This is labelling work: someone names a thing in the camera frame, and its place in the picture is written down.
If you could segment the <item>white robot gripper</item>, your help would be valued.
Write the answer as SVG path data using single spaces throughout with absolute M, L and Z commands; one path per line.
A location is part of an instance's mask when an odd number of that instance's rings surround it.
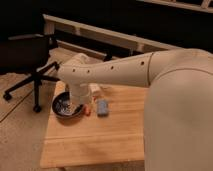
M 70 100 L 75 105 L 88 104 L 90 102 L 90 88 L 88 84 L 70 84 Z

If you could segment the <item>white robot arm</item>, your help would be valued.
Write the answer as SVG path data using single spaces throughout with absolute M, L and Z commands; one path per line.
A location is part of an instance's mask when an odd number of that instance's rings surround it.
M 146 87 L 145 171 L 213 171 L 213 54 L 173 49 L 90 64 L 79 53 L 58 76 L 77 104 L 90 83 Z

